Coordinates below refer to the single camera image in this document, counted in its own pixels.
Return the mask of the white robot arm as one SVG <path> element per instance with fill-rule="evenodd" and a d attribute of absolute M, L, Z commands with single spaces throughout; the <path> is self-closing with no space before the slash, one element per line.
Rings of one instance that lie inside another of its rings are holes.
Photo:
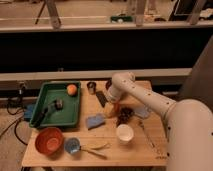
<path fill-rule="evenodd" d="M 166 171 L 213 171 L 213 112 L 195 99 L 175 101 L 135 83 L 131 72 L 115 73 L 108 97 L 118 102 L 128 93 L 167 124 Z"/>

